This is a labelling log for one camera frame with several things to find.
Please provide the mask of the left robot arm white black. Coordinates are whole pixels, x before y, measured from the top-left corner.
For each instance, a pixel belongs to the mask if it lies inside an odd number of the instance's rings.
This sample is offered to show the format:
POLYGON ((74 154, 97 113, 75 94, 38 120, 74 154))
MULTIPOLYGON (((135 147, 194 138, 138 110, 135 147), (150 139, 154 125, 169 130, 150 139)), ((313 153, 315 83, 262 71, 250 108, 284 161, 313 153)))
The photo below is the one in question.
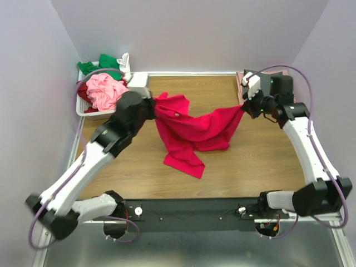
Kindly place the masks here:
POLYGON ((151 92, 125 92, 116 102, 115 112, 96 129, 82 154, 66 172, 43 193, 30 194, 26 205, 55 240, 67 238, 82 222, 107 216, 116 220, 124 216, 125 201, 112 190, 87 200, 78 200, 78 196, 131 144, 144 122, 155 117, 151 92))

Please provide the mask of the crimson red t shirt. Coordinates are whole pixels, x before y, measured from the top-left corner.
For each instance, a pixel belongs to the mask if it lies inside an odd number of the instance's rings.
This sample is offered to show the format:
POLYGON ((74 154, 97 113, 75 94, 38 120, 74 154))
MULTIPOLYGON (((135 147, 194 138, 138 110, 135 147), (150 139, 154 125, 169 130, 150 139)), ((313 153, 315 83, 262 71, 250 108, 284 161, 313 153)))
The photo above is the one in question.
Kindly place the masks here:
POLYGON ((167 149, 164 164, 197 179, 205 164, 196 151, 226 151, 244 111, 241 106, 224 107, 193 117, 190 101, 184 95, 155 97, 155 124, 167 149))

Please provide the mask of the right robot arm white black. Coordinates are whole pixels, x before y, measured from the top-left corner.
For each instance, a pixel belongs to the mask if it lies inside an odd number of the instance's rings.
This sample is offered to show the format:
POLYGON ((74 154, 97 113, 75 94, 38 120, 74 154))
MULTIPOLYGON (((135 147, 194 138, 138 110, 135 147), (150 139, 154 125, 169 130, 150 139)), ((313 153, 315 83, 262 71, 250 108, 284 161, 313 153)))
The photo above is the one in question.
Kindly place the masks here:
POLYGON ((298 191, 266 191, 260 194, 256 212, 270 217, 277 209, 299 216, 315 216, 340 211, 352 183, 342 178, 328 160, 314 130, 310 113, 304 103, 295 102, 291 76, 271 75, 270 92, 264 94, 260 76, 246 73, 243 110, 251 118, 263 115, 277 123, 289 138, 301 164, 306 185, 298 191))

